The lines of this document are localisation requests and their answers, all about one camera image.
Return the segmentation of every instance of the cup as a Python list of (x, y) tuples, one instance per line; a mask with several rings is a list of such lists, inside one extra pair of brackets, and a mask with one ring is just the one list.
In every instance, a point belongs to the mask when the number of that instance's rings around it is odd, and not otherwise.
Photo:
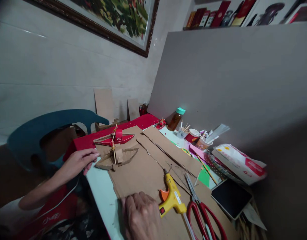
[(199, 141), (197, 142), (196, 144), (196, 147), (201, 149), (201, 150), (205, 150), (207, 149), (208, 147), (210, 147), (211, 145), (213, 144), (213, 142), (211, 143), (206, 143), (201, 137), (199, 139)]
[(180, 139), (184, 139), (188, 134), (181, 130), (181, 127), (179, 128), (177, 132), (177, 137)]
[(185, 137), (188, 142), (194, 142), (198, 137), (201, 136), (201, 133), (193, 128), (189, 129), (189, 134)]

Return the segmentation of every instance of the plastic bottle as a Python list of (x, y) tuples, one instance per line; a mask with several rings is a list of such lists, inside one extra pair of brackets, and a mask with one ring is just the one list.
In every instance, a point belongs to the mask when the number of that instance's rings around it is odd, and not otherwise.
[(186, 112), (186, 110), (182, 108), (177, 108), (176, 113), (173, 115), (171, 122), (168, 125), (168, 129), (170, 131), (174, 131), (180, 122), (182, 115)]

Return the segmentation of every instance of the hand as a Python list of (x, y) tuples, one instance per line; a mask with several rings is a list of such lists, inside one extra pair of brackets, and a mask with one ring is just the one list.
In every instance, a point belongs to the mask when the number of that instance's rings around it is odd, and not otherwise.
[(162, 240), (162, 224), (157, 202), (144, 192), (121, 199), (128, 240)]
[(77, 176), (82, 170), (83, 175), (86, 175), (88, 170), (92, 166), (92, 162), (97, 161), (97, 157), (100, 153), (93, 148), (76, 151), (70, 155), (64, 165), (54, 174), (61, 184), (66, 184), (75, 176)]

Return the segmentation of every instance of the chair backrest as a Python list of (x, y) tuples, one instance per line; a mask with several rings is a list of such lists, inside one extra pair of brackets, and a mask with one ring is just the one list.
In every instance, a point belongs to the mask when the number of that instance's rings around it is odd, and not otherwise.
[(39, 156), (42, 164), (46, 165), (45, 153), (40, 148), (40, 140), (49, 132), (62, 126), (81, 122), (91, 133), (94, 122), (109, 124), (109, 121), (86, 109), (68, 109), (44, 114), (18, 127), (8, 138), (7, 144), (17, 162), (27, 171), (33, 171), (31, 156)]

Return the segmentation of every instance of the white sleeve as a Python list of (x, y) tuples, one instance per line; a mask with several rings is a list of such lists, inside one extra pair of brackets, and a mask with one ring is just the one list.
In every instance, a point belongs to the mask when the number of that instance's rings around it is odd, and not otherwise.
[(18, 198), (0, 208), (1, 236), (12, 236), (20, 232), (33, 220), (43, 207), (28, 211), (22, 210), (19, 207), (21, 199), (22, 198)]

